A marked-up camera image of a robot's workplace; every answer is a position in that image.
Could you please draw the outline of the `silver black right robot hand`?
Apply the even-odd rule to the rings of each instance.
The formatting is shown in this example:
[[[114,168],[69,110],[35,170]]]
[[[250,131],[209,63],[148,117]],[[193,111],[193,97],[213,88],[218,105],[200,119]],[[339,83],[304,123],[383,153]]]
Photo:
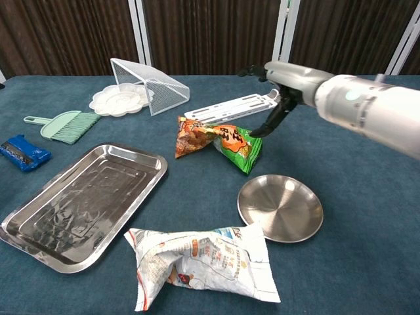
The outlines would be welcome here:
[[[280,100],[266,121],[251,131],[250,136],[255,138],[272,133],[298,104],[314,107],[319,86],[334,76],[322,70],[280,61],[267,62],[264,66],[247,66],[238,72],[240,77],[247,75],[256,76],[261,82],[269,81],[277,85],[280,92]]]

